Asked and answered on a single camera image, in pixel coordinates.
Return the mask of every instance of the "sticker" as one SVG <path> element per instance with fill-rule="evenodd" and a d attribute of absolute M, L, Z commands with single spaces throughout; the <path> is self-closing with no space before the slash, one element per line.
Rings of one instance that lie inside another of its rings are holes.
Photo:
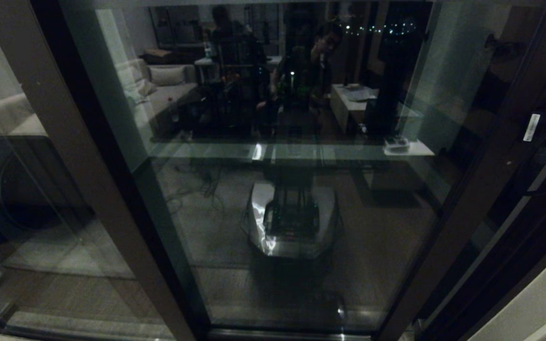
<path fill-rule="evenodd" d="M 528 123 L 528 128 L 526 128 L 526 134 L 524 134 L 524 141 L 525 142 L 531 142 L 532 137 L 535 134 L 535 131 L 537 130 L 538 120 L 540 119 L 539 114 L 532 114 L 530 117 L 530 122 Z"/>

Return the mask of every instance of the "desk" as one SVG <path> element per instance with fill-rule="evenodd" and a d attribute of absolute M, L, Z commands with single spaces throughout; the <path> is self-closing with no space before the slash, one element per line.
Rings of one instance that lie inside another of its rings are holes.
<path fill-rule="evenodd" d="M 336 117 L 340 130 L 346 133 L 349 115 L 353 116 L 355 122 L 364 122 L 364 110 L 366 110 L 366 101 L 353 102 L 347 99 L 349 90 L 343 84 L 332 84 L 332 93 L 330 94 L 330 107 Z M 374 90 L 374 95 L 379 94 L 378 89 Z"/>
<path fill-rule="evenodd" d="M 267 56 L 271 60 L 267 60 L 266 67 L 269 71 L 273 71 L 279 63 L 282 62 L 282 56 Z M 218 62 L 213 61 L 212 58 L 201 58 L 193 62 L 195 68 L 199 70 L 201 84 L 205 84 L 211 78 L 217 78 L 216 73 L 218 72 Z M 214 75 L 209 75 L 208 69 L 214 69 Z"/>

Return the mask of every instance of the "glass door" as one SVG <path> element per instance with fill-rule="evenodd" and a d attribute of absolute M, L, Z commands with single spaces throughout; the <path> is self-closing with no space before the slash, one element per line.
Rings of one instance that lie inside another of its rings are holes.
<path fill-rule="evenodd" d="M 543 0 L 58 5 L 33 2 L 195 334 L 397 339 L 530 148 Z"/>

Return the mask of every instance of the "door frame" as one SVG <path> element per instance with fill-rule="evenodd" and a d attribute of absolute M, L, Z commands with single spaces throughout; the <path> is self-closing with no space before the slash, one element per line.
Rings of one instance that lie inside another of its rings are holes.
<path fill-rule="evenodd" d="M 400 337 L 528 153 L 530 145 L 521 142 L 524 131 L 516 121 L 529 116 L 537 99 L 518 95 L 542 90 L 546 73 L 537 68 L 546 67 L 546 51 L 540 48 L 544 36 L 546 12 L 500 110 L 496 130 L 446 199 L 446 215 L 434 229 L 435 237 L 417 257 L 388 317 L 372 338 L 395 341 Z M 155 223 L 115 143 L 58 4 L 0 0 L 0 46 L 82 194 L 171 332 L 182 341 L 216 337 L 208 336 L 210 321 L 201 308 L 197 313 L 191 310 L 194 296 L 182 286 L 182 275 L 156 235 Z M 197 305 L 204 310 L 203 302 Z M 261 336 L 273 337 L 270 333 Z M 340 339 L 340 334 L 319 336 Z M 286 340 L 303 338 L 284 334 Z"/>

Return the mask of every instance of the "white label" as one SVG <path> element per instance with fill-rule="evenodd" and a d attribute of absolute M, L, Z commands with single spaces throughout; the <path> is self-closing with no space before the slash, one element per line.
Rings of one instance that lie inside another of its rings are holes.
<path fill-rule="evenodd" d="M 530 117 L 530 123 L 528 123 L 528 128 L 526 129 L 526 134 L 524 134 L 524 141 L 525 142 L 531 142 L 532 137 L 535 134 L 535 131 L 537 130 L 538 120 L 540 119 L 539 114 L 532 114 Z"/>

